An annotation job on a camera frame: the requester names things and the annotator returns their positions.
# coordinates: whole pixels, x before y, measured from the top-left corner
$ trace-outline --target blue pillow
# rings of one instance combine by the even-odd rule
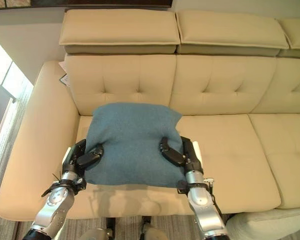
[[[166,160],[159,151],[162,137],[181,153],[182,140],[175,129],[181,114],[163,105],[112,103],[97,108],[86,137],[88,152],[103,145],[99,163],[90,166],[90,184],[144,184],[176,188],[185,180],[184,170]]]

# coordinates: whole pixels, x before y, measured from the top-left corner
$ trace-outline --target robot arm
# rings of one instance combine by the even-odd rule
[[[214,181],[204,178],[201,162],[197,158],[200,153],[196,154],[191,140],[185,137],[181,139],[183,155],[168,145],[166,137],[160,142],[162,155],[174,165],[184,167],[186,182],[179,183],[178,193],[187,195],[202,240],[229,240],[212,193]]]
[[[42,194],[44,197],[50,193],[23,240],[51,240],[62,228],[75,195],[86,189],[85,169],[98,162],[104,153],[101,144],[86,154],[85,148],[84,139],[68,149],[63,159],[62,177]]]

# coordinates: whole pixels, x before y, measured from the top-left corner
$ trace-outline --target wall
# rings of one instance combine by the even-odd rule
[[[45,61],[65,56],[58,44],[63,17],[62,7],[0,10],[0,45],[32,83]]]
[[[300,18],[300,0],[173,0],[170,11],[201,9]],[[65,8],[0,10],[0,44],[34,83],[42,64],[62,60],[58,45]]]

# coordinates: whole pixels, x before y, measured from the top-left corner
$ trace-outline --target sofa armrest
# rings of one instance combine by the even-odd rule
[[[59,175],[63,156],[75,142],[79,114],[57,61],[46,62],[37,78],[0,188],[0,217],[34,219],[41,194]]]

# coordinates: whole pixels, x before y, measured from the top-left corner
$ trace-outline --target sofa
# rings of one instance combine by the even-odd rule
[[[58,61],[42,66],[0,188],[0,217],[31,221],[97,107],[168,106],[198,141],[234,240],[300,229],[300,19],[243,13],[72,9]],[[65,74],[69,87],[59,80]],[[191,215],[185,195],[147,185],[92,185],[67,217]]]

